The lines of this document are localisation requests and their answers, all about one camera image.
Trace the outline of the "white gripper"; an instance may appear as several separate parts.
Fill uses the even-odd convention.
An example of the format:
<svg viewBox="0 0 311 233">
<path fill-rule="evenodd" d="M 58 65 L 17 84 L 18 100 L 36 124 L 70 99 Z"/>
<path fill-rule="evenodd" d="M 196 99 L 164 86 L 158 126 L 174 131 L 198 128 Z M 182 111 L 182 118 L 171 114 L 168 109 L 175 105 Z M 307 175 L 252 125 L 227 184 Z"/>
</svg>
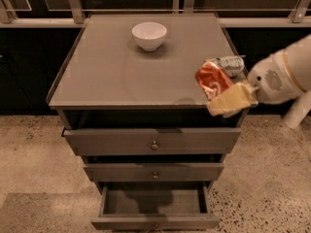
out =
<svg viewBox="0 0 311 233">
<path fill-rule="evenodd" d="M 251 69 L 247 80 L 250 84 L 235 83 L 208 101 L 210 115 L 230 117 L 258 101 L 275 105 L 300 97 L 306 92 L 306 53 L 280 50 L 270 54 Z"/>
</svg>

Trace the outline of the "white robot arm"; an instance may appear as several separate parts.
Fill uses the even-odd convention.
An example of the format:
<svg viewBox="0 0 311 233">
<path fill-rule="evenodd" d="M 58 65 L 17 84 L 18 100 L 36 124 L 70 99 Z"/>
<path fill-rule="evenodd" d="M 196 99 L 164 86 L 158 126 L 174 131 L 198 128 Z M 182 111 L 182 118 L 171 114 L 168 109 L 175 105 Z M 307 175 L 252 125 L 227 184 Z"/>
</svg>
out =
<svg viewBox="0 0 311 233">
<path fill-rule="evenodd" d="M 276 105 L 311 90 L 311 36 L 258 62 L 247 79 L 207 102 L 212 116 L 230 117 L 257 103 Z"/>
</svg>

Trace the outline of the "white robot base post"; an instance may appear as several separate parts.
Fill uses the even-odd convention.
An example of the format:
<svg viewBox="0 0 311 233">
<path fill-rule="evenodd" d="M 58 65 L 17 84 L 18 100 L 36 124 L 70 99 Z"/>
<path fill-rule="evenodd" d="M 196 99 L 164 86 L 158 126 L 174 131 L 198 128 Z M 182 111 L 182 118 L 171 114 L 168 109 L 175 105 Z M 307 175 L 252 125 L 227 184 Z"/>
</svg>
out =
<svg viewBox="0 0 311 233">
<path fill-rule="evenodd" d="M 311 91 L 307 91 L 300 97 L 298 97 L 289 111 L 284 116 L 284 123 L 292 128 L 297 128 L 304 118 L 311 111 Z"/>
</svg>

